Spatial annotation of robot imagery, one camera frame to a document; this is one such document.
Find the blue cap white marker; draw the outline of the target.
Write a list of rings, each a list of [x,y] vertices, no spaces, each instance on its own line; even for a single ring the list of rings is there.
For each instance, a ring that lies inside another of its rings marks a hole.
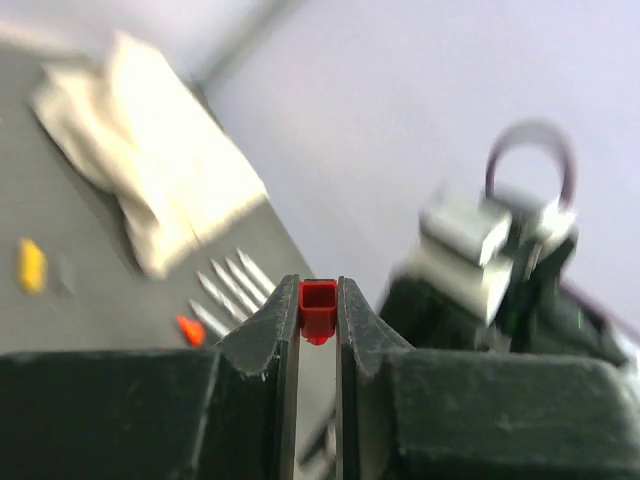
[[[224,338],[230,333],[231,329],[207,311],[201,304],[194,300],[190,300],[189,304],[196,318],[219,338]]]

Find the red marker cap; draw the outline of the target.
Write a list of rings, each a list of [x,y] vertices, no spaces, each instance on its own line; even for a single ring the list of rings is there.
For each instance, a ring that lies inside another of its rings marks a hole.
[[[324,345],[334,335],[337,323],[336,280],[300,282],[298,320],[302,337],[312,345]]]

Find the orange cap marker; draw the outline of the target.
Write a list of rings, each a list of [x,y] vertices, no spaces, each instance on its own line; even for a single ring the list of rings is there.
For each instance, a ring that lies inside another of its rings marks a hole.
[[[229,299],[206,275],[201,272],[197,272],[196,275],[202,288],[217,304],[227,311],[235,322],[243,323],[247,319],[247,315],[240,307]]]

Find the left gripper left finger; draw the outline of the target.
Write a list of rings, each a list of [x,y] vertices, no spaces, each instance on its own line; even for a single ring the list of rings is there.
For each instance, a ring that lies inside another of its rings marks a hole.
[[[201,349],[1,359],[5,479],[289,479],[299,279]]]

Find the purple cap marker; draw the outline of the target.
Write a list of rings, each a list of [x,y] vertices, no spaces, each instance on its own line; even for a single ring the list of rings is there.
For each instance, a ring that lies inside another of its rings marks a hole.
[[[236,281],[230,276],[230,274],[215,260],[210,260],[211,266],[216,273],[217,277],[225,285],[225,287],[235,296],[237,300],[250,312],[255,313],[259,310],[259,307],[249,297],[248,294],[236,283]]]

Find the grey cap marker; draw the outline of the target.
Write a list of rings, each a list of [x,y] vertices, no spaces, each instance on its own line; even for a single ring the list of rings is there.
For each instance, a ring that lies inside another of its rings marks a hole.
[[[270,295],[276,288],[275,283],[266,275],[266,273],[257,265],[257,263],[241,249],[236,249],[238,258],[242,263],[245,271],[251,276],[256,285],[265,293]]]

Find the orange black highlighter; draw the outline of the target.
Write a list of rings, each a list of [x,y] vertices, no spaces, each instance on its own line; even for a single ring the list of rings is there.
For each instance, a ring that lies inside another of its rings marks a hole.
[[[204,345],[207,339],[207,330],[199,321],[184,316],[177,316],[176,320],[190,346],[200,348]]]

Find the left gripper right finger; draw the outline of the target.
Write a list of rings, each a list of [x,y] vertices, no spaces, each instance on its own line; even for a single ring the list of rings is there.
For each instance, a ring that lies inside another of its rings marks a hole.
[[[415,349],[337,283],[341,479],[635,479],[639,401],[584,357]]]

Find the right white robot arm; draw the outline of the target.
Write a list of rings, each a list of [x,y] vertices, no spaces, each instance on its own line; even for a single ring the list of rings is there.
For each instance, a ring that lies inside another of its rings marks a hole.
[[[380,316],[417,348],[575,355],[618,368],[636,355],[608,315],[559,283],[536,250],[499,256],[485,268],[423,239],[393,277]]]

